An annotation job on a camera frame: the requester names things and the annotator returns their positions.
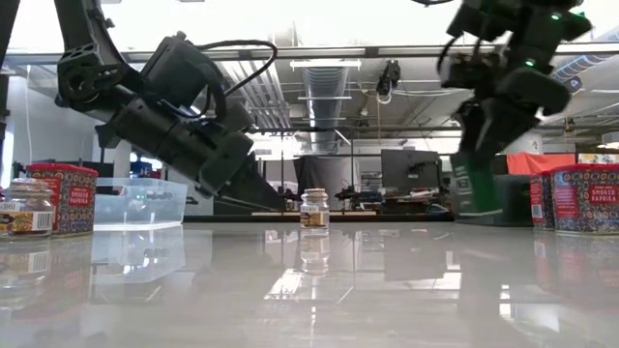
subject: clear plastic container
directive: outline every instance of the clear plastic container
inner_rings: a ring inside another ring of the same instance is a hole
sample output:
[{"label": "clear plastic container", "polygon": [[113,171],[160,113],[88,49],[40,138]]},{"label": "clear plastic container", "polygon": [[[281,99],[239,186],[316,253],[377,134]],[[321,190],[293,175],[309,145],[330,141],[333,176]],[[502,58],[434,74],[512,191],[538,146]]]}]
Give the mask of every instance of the clear plastic container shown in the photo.
[{"label": "clear plastic container", "polygon": [[187,185],[159,179],[99,178],[95,230],[165,228],[181,224]]},{"label": "clear plastic container", "polygon": [[324,188],[308,188],[301,196],[301,228],[327,232],[329,229],[329,195]]},{"label": "clear plastic container", "polygon": [[15,179],[2,191],[0,238],[45,238],[51,235],[55,207],[44,181]]}]

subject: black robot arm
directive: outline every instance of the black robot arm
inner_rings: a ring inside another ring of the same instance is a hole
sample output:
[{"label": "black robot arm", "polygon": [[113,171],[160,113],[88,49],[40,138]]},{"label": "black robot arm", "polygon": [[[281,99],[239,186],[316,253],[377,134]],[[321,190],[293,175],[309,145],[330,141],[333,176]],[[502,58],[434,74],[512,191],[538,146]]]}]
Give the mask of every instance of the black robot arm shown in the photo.
[{"label": "black robot arm", "polygon": [[[486,166],[495,154],[568,105],[567,87],[549,75],[551,59],[563,41],[591,30],[591,23],[570,9],[582,0],[462,0],[447,33],[454,38],[438,60],[443,87],[473,90],[454,114],[463,128],[459,151],[472,164]],[[507,43],[481,53],[482,41],[511,32]],[[464,33],[478,38],[471,54],[445,59],[449,45]]]},{"label": "black robot arm", "polygon": [[[220,70],[184,34],[163,39],[137,72],[109,37],[113,23],[98,0],[55,3],[65,43],[56,103],[103,121],[96,127],[101,146],[114,148],[125,139],[194,180],[205,195],[270,209],[283,206],[254,170],[253,143],[241,132],[251,118],[240,104],[228,108]],[[197,118],[191,111],[205,87],[208,100],[215,102],[215,119]],[[227,122],[230,113],[233,124]]]}]

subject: ventilation duct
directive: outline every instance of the ventilation duct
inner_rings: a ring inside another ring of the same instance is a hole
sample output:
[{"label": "ventilation duct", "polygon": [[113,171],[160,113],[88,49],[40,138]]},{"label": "ventilation duct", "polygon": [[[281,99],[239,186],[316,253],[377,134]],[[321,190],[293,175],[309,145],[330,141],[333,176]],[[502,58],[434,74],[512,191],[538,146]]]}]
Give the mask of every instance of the ventilation duct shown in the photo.
[{"label": "ventilation duct", "polygon": [[[595,43],[617,43],[619,42],[619,26],[606,32],[602,36],[594,40]],[[559,63],[557,68],[552,73],[552,77],[565,82],[571,78],[584,73],[590,68],[597,66],[598,64],[605,62],[614,54],[588,54],[581,55],[575,58],[568,59]]]},{"label": "ventilation duct", "polygon": [[[303,69],[311,125],[327,128],[338,124],[337,118],[341,112],[347,78],[348,68]],[[336,152],[336,135],[331,131],[312,133],[311,149],[315,153]]]}]

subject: glossy table surface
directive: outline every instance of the glossy table surface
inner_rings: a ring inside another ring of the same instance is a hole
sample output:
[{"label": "glossy table surface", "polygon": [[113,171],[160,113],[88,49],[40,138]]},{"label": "glossy table surface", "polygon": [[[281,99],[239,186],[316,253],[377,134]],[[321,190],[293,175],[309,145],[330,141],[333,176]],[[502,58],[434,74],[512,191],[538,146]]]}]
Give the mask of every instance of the glossy table surface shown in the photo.
[{"label": "glossy table surface", "polygon": [[186,224],[0,244],[0,347],[619,346],[619,237]]}]

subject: spice jar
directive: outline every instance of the spice jar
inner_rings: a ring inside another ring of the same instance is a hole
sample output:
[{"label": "spice jar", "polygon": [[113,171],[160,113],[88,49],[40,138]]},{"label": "spice jar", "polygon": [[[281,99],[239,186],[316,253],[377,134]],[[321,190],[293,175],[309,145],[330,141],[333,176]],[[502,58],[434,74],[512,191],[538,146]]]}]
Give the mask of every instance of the spice jar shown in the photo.
[{"label": "spice jar", "polygon": [[329,228],[329,195],[324,188],[308,188],[301,196],[301,228],[327,232]]},{"label": "spice jar", "polygon": [[0,238],[49,237],[54,222],[51,189],[35,179],[15,179],[2,191]]}]

